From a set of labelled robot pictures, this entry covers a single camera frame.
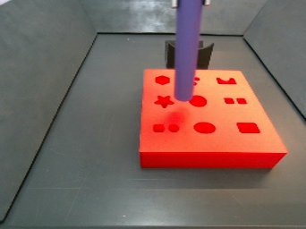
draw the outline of black holder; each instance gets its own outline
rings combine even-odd
[[[209,69],[210,57],[213,53],[214,43],[204,47],[204,40],[198,42],[198,69]],[[176,41],[168,40],[165,42],[165,58],[166,68],[176,68]]]

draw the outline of purple cylinder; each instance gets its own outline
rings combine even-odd
[[[204,0],[180,0],[177,9],[176,98],[181,101],[194,95],[202,5]]]

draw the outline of red foam block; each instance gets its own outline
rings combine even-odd
[[[197,71],[194,97],[176,100],[176,71],[146,70],[142,167],[272,168],[288,154],[240,71]]]

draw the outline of gray wall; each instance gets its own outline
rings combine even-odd
[[[97,31],[78,0],[10,1],[0,31],[2,221]]]
[[[306,117],[305,13],[305,0],[268,0],[245,38]]]
[[[98,32],[176,32],[172,0],[81,0]],[[244,35],[266,0],[212,0],[202,33]]]

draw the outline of shape-shaped hole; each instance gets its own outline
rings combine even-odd
[[[170,83],[170,78],[169,78],[168,76],[165,76],[165,75],[161,75],[161,76],[158,76],[158,77],[156,78],[156,82],[157,82],[158,84],[165,85],[165,84]]]
[[[241,133],[261,133],[256,123],[237,123]]]
[[[165,125],[164,124],[156,124],[153,126],[153,131],[154,132],[165,132]]]
[[[200,133],[214,133],[217,130],[216,126],[212,123],[205,123],[205,122],[197,123],[194,125],[194,129]]]
[[[180,131],[180,126],[177,124],[169,125],[169,131],[170,132],[178,132]]]
[[[192,100],[189,100],[189,103],[196,107],[204,107],[208,104],[208,100],[202,96],[194,96]]]
[[[220,84],[237,84],[234,78],[230,78],[228,81],[225,81],[222,78],[218,77],[218,78],[217,78],[217,82],[218,82]]]
[[[233,98],[225,98],[225,103],[226,104],[234,104],[234,99]]]
[[[238,102],[238,104],[248,104],[245,98],[237,98],[237,102]]]
[[[157,105],[162,105],[164,108],[168,108],[169,105],[173,105],[176,102],[172,101],[172,97],[161,97],[158,96],[158,100],[154,102]]]

